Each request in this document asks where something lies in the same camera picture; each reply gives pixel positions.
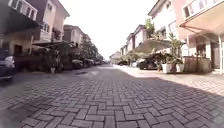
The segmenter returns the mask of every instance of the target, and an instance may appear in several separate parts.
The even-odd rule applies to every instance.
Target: wall
[[[171,4],[170,8],[167,9],[166,5],[169,2],[167,0],[157,11],[155,16],[153,17],[153,23],[155,27],[155,31],[160,31],[165,28],[166,33],[169,34],[169,24],[176,20],[175,11],[173,9],[173,5]]]
[[[136,35],[135,35],[135,47],[138,47],[140,43],[143,43],[143,30],[141,29]]]
[[[72,42],[71,40],[71,30],[64,30],[64,36],[63,36],[63,40],[68,41],[68,42]]]
[[[51,0],[48,0],[48,3],[52,5],[52,10],[50,11],[47,8],[45,9],[43,21],[50,26],[50,29],[49,29],[49,33],[45,31],[41,31],[41,35],[40,35],[40,40],[46,40],[46,41],[51,40],[52,29],[53,29],[55,15],[56,15],[56,6],[53,4],[53,2],[51,2]]]
[[[59,30],[60,32],[63,32],[63,26],[64,26],[64,20],[66,16],[63,14],[63,10],[59,7],[56,8],[56,15],[55,15],[55,21],[54,21],[54,28]]]

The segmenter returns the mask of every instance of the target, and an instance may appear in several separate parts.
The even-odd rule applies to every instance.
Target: brick paver
[[[111,66],[19,74],[1,87],[0,127],[224,128],[223,83]]]

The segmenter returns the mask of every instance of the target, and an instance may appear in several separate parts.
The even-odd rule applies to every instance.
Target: pillar
[[[205,38],[205,49],[206,49],[206,58],[212,60],[212,49],[211,49],[211,41],[208,38]]]

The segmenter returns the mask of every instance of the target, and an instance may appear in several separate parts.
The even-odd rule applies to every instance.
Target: greenery
[[[146,27],[146,35],[147,39],[152,37],[152,34],[154,32],[154,25],[151,23],[151,19],[146,19],[145,20],[145,27]]]
[[[173,34],[170,34],[169,36],[171,40],[171,46],[172,46],[172,55],[176,57],[180,57],[181,52],[181,41],[177,40]]]
[[[98,53],[97,47],[91,41],[83,41],[80,44],[80,56],[85,59],[103,60],[102,55]]]

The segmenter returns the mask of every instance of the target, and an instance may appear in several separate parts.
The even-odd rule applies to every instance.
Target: white wall
[[[160,31],[162,28],[166,28],[166,34],[170,33],[169,24],[176,21],[176,15],[171,4],[171,7],[167,9],[166,5],[169,1],[167,0],[161,8],[158,10],[157,14],[153,18],[153,23],[155,27],[155,31]]]
[[[45,9],[43,21],[47,23],[50,26],[49,33],[48,32],[41,32],[40,40],[49,40],[48,38],[52,35],[52,29],[54,25],[55,20],[55,14],[56,14],[56,6],[53,4],[51,0],[48,0],[48,3],[52,5],[52,10]]]
[[[143,29],[140,30],[136,35],[135,35],[135,47],[138,47],[140,43],[143,43],[143,37],[144,37],[144,32]]]

